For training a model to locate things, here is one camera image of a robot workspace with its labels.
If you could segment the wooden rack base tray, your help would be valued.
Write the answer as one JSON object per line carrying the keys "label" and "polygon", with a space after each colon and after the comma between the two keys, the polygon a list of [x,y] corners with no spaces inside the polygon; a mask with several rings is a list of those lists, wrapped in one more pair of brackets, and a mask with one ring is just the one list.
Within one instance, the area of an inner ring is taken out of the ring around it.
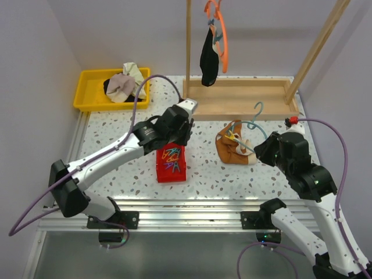
{"label": "wooden rack base tray", "polygon": [[291,82],[288,78],[218,78],[205,87],[201,79],[183,81],[183,98],[197,101],[197,121],[252,120],[263,102],[258,120],[283,120],[299,116],[296,99],[285,100]]}

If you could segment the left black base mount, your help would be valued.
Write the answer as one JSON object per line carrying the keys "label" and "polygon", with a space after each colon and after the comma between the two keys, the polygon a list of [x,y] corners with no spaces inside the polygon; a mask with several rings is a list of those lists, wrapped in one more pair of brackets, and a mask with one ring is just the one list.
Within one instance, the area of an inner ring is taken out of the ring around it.
{"label": "left black base mount", "polygon": [[129,230],[136,230],[138,228],[139,220],[140,213],[138,211],[120,211],[116,212],[106,221],[98,221],[95,217],[89,216],[87,228],[108,230],[125,227]]}

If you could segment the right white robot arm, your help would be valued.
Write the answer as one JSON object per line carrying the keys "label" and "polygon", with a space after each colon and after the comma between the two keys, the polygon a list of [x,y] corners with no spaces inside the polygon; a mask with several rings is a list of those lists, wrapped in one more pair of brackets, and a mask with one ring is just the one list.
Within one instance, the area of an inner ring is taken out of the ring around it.
{"label": "right white robot arm", "polygon": [[330,172],[312,163],[309,144],[297,132],[273,132],[254,148],[264,164],[277,167],[313,215],[321,237],[312,233],[280,199],[261,204],[258,225],[284,232],[305,255],[316,278],[371,278],[371,261],[358,247],[341,209]]}

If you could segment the orange clothespin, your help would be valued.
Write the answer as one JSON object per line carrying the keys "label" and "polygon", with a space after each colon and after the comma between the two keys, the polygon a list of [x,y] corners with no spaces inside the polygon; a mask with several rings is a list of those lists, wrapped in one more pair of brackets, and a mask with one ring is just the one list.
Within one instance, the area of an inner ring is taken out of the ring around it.
{"label": "orange clothespin", "polygon": [[169,151],[164,150],[164,151],[163,151],[163,154],[162,154],[162,159],[167,158],[168,155],[169,155]]}
{"label": "orange clothespin", "polygon": [[174,153],[171,156],[169,156],[166,160],[167,163],[176,162],[179,160],[179,154]]}

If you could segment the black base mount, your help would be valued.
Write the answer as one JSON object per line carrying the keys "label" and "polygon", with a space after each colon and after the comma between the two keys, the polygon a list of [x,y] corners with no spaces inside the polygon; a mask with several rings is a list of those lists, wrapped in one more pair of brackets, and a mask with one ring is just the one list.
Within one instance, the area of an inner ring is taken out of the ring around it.
{"label": "black base mount", "polygon": [[95,217],[89,216],[87,228],[108,230],[125,227],[129,230],[136,230],[138,228],[139,220],[140,213],[138,211],[120,211],[116,212],[106,221],[98,221]]}
{"label": "black base mount", "polygon": [[271,222],[271,215],[261,211],[241,211],[241,226],[243,230],[276,230]]}

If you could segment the grey clothespin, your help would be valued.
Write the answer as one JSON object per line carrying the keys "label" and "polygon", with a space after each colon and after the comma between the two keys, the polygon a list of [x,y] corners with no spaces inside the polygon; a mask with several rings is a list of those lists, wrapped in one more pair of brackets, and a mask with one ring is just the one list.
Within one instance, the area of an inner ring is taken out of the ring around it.
{"label": "grey clothespin", "polygon": [[180,166],[178,164],[178,161],[173,162],[172,164],[172,173],[180,173]]}

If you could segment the purple clothespin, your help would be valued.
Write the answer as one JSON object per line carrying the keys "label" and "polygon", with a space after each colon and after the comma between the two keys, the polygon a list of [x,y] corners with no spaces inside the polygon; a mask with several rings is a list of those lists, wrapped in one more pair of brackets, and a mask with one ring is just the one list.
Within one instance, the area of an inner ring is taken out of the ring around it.
{"label": "purple clothespin", "polygon": [[169,162],[169,163],[164,163],[163,165],[164,165],[165,169],[169,169],[169,168],[173,167],[174,163]]}

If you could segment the left wooden rack post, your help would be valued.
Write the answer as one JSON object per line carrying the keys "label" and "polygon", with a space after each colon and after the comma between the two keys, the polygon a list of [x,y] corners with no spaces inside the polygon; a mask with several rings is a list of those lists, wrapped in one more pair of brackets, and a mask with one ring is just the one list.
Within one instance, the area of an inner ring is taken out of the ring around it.
{"label": "left wooden rack post", "polygon": [[184,97],[189,94],[189,81],[191,69],[191,8],[192,1],[187,0],[187,14],[186,14],[186,75],[184,83]]}

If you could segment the pale green cloth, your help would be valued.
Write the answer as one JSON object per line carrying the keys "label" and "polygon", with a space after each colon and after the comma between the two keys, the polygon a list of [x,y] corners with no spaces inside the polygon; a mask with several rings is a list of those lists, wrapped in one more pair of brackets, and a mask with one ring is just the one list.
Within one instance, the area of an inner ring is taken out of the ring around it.
{"label": "pale green cloth", "polygon": [[144,81],[143,75],[142,75],[141,71],[139,70],[137,64],[134,63],[134,62],[124,63],[123,64],[123,73],[125,75],[130,76],[130,77],[132,77],[134,79],[135,85],[134,85],[134,89],[133,89],[131,95],[133,97],[135,97],[138,88],[140,87],[140,85]]}

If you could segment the red plastic bin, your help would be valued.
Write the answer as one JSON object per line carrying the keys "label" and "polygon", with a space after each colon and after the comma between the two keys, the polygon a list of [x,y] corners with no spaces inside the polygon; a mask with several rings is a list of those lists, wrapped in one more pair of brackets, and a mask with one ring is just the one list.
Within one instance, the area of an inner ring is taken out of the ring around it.
{"label": "red plastic bin", "polygon": [[[165,169],[164,163],[167,163],[166,160],[167,158],[162,159],[162,154],[164,150],[168,150],[170,148],[181,148],[181,152],[179,154],[179,160],[178,164],[180,166],[180,173],[172,173],[172,167],[169,169]],[[167,144],[165,147],[163,147],[160,150],[156,151],[156,176],[157,176],[157,181],[159,183],[178,183],[178,182],[183,182],[186,181],[187,179],[187,174],[186,174],[186,160],[185,160],[185,147],[181,145],[177,145],[175,143]]]}

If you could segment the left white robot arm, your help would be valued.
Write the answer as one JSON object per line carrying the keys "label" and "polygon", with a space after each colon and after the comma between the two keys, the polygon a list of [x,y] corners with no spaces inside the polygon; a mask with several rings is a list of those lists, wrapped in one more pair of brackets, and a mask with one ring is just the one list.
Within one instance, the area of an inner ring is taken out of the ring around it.
{"label": "left white robot arm", "polygon": [[88,188],[115,168],[167,144],[185,146],[197,106],[196,101],[186,99],[167,108],[161,116],[132,125],[129,132],[98,152],[68,164],[61,160],[53,163],[49,189],[62,215],[69,218],[82,213],[107,228],[124,225],[124,213],[117,203],[111,197],[89,192]]}

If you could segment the orange plastic hanger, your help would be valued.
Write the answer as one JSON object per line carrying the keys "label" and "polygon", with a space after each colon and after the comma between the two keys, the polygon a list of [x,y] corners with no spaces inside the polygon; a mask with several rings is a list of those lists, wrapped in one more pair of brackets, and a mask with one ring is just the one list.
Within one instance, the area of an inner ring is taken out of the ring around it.
{"label": "orange plastic hanger", "polygon": [[228,37],[227,28],[220,10],[221,1],[207,1],[204,12],[208,17],[208,26],[212,32],[212,49],[219,56],[222,73],[228,70]]}

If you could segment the wooden rack post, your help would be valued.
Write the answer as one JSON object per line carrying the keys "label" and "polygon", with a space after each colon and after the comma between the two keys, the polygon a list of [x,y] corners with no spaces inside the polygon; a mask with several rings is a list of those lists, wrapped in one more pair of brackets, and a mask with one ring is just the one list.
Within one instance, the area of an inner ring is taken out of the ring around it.
{"label": "wooden rack post", "polygon": [[309,72],[310,68],[314,64],[314,61],[318,57],[323,46],[326,44],[328,38],[330,37],[335,26],[339,22],[340,18],[342,17],[343,13],[345,12],[349,4],[350,4],[350,0],[337,0],[336,1],[334,7],[332,8],[326,21],[324,22],[317,38],[313,42],[297,74],[295,75],[293,82],[291,83],[291,85],[289,86],[289,88],[287,89],[285,93],[285,103],[287,105],[289,105],[292,102],[302,81],[305,79],[307,73]]}
{"label": "wooden rack post", "polygon": [[184,97],[189,94],[189,81],[191,69],[191,8],[192,1],[187,0],[187,14],[186,14],[186,75],[184,83]]}

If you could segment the brown orange underwear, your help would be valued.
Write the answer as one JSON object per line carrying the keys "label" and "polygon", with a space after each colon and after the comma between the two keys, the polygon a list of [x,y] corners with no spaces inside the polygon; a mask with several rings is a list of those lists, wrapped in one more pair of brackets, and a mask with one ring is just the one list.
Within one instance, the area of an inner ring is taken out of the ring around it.
{"label": "brown orange underwear", "polygon": [[[238,144],[224,136],[228,128],[230,128],[230,126],[237,121],[239,120],[234,120],[230,122],[227,126],[225,126],[221,131],[217,133],[215,139],[217,154],[220,160],[225,164],[254,165],[257,162],[255,154],[252,153],[248,156],[239,155],[236,152]],[[238,136],[240,137],[240,139],[243,140],[243,142],[247,143],[249,147],[253,148],[253,145],[249,139],[242,138],[241,131],[242,124],[238,124],[234,128],[234,134],[238,134]]]}

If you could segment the black underwear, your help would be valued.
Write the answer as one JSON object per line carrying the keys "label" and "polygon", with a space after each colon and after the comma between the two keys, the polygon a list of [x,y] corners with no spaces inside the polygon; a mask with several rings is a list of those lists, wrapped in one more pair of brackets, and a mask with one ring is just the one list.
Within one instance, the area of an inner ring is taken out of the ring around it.
{"label": "black underwear", "polygon": [[219,72],[219,54],[214,43],[213,32],[208,28],[208,33],[203,44],[199,66],[202,71],[201,83],[205,87],[212,86],[217,79]]}

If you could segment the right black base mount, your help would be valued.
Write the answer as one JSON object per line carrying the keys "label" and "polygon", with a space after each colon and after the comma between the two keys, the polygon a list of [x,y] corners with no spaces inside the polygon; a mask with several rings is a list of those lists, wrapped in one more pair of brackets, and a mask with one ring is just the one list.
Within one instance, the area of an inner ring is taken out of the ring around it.
{"label": "right black base mount", "polygon": [[271,222],[271,215],[261,211],[241,211],[241,226],[243,230],[276,230]]}

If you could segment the teal clothespin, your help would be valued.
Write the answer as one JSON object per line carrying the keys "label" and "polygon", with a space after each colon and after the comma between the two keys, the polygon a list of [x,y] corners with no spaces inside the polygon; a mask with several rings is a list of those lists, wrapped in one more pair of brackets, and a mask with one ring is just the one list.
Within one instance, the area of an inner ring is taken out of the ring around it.
{"label": "teal clothespin", "polygon": [[167,150],[169,152],[169,155],[174,154],[174,153],[180,153],[181,148],[170,148]]}

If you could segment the yellow clothespin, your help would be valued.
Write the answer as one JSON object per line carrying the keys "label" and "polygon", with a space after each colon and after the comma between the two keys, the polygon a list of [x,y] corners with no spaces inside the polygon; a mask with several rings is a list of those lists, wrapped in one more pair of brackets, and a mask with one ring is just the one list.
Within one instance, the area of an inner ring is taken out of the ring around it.
{"label": "yellow clothespin", "polygon": [[235,134],[231,130],[228,130],[224,136],[231,141],[236,141],[237,140]]}

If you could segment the aluminium rail frame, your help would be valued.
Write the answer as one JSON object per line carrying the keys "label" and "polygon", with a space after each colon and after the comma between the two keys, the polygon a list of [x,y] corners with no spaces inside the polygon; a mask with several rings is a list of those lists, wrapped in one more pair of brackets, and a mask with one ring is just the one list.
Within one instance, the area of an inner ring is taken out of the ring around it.
{"label": "aluminium rail frame", "polygon": [[[130,112],[96,112],[82,118],[68,161],[81,159],[116,140],[130,126]],[[187,180],[158,183],[156,154],[117,167],[90,186],[111,196],[121,210],[139,212],[138,231],[241,231],[240,212],[280,198],[308,229],[317,232],[314,217],[276,168],[257,162],[233,166],[221,162],[215,136],[230,121],[196,121],[186,146]],[[41,219],[40,231],[87,231],[83,214],[64,218],[53,213]]]}

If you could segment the yellow plastic tray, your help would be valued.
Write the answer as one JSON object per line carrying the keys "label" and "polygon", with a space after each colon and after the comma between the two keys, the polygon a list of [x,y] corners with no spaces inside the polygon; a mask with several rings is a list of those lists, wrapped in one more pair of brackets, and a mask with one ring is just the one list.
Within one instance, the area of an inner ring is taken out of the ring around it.
{"label": "yellow plastic tray", "polygon": [[104,93],[103,83],[121,69],[83,70],[78,80],[73,106],[81,112],[130,110],[133,102],[114,103]]}

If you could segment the right wooden rack post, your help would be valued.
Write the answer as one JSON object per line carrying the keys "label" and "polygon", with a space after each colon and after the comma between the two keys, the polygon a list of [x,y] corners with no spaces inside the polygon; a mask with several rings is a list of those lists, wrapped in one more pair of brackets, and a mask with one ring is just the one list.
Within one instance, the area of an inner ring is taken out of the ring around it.
{"label": "right wooden rack post", "polygon": [[314,64],[314,61],[318,57],[323,46],[326,44],[328,38],[330,37],[335,26],[339,22],[340,18],[342,17],[343,13],[345,12],[349,4],[350,4],[350,0],[337,0],[336,1],[334,7],[332,8],[326,21],[324,22],[317,38],[313,42],[297,74],[295,75],[293,82],[291,83],[291,85],[289,86],[289,88],[287,89],[285,93],[285,103],[287,105],[289,105],[292,102],[302,81],[305,79],[307,73],[309,72],[310,68]]}

